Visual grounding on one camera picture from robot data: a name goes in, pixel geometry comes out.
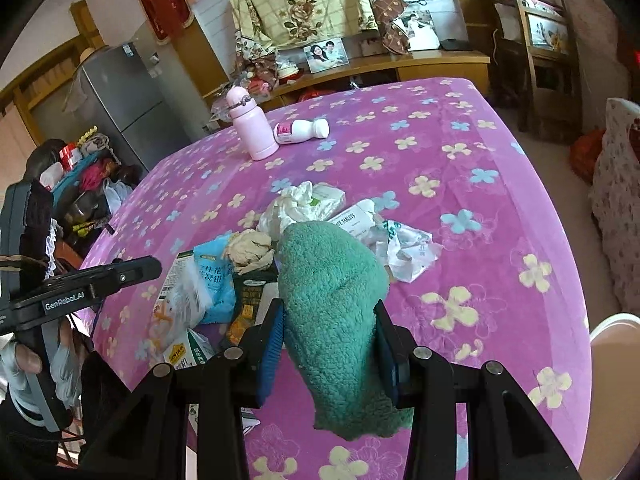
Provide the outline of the gloved left hand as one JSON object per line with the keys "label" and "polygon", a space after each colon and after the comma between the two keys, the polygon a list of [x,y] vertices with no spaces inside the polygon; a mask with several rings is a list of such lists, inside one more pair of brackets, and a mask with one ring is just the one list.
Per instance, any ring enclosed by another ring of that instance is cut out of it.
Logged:
{"label": "gloved left hand", "polygon": [[53,434],[73,421],[81,394],[82,335],[67,318],[21,333],[1,349],[1,376],[17,414]]}

